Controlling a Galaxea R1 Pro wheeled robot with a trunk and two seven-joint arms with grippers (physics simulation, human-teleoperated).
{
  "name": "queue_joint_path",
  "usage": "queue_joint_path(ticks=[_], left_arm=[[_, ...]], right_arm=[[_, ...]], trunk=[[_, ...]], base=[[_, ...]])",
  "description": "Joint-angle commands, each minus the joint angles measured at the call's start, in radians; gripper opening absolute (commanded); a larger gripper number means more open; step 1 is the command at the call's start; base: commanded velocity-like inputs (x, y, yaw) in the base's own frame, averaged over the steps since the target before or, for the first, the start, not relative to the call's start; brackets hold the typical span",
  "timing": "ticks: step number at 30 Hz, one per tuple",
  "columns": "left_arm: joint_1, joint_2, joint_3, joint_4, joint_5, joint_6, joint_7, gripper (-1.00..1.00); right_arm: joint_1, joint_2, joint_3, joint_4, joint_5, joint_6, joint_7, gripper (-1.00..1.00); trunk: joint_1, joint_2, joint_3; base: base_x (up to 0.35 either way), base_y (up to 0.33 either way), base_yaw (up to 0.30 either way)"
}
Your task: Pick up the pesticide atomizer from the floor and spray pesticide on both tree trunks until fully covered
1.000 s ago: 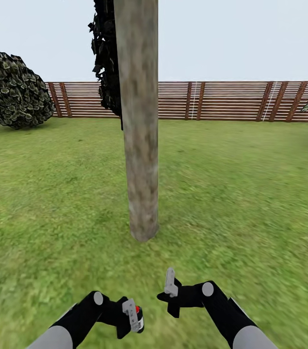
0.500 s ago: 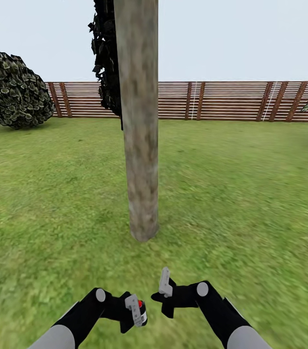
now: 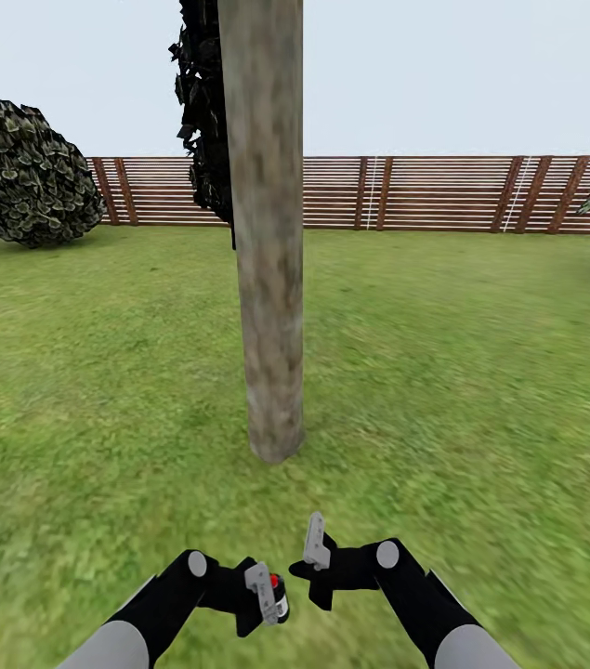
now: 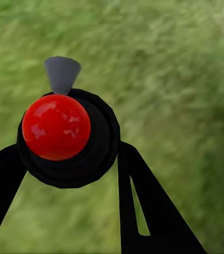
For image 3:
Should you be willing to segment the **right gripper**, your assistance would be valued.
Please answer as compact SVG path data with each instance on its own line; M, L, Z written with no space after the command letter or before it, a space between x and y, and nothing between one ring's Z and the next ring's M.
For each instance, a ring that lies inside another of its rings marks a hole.
M323 535L323 545L331 551L329 568L317 571L315 563L301 560L292 564L288 571L295 577L309 580L308 595L312 603L321 610L332 610L333 590L354 590L347 572L348 550L360 548L339 548L327 533Z

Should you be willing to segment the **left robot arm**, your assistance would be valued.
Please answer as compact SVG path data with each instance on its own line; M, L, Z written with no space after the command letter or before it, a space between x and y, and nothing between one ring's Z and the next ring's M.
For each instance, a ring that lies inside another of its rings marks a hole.
M253 557L232 569L197 549L186 549L159 577L149 577L55 669L152 669L196 606L236 614L241 637L262 622L275 625L270 575L268 564L256 564Z

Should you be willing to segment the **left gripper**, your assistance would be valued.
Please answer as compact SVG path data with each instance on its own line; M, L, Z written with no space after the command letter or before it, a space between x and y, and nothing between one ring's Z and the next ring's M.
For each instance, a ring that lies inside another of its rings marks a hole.
M215 610L236 614L236 633L238 636L246 637L254 631L263 621L258 594L245 586L243 574L255 565L253 557L244 559L235 569L229 571L229 593L220 608Z

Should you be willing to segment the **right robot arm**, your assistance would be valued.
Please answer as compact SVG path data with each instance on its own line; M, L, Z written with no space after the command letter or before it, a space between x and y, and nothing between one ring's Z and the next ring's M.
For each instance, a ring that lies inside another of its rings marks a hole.
M339 548L324 525L320 512L310 516L304 558L288 568L309 580L321 610L332 610L333 590L380 589L430 669L521 669L401 540Z

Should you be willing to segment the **pesticide atomizer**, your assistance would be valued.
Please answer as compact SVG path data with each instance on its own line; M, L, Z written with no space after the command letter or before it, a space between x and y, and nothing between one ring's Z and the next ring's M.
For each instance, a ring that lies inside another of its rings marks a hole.
M277 623L284 623L290 616L290 608L288 605L288 597L286 597L284 588L284 580L282 578L279 579L280 576L276 573L272 573L270 577L271 584L273 586L273 595L276 599L275 605L277 606L276 608L278 616Z

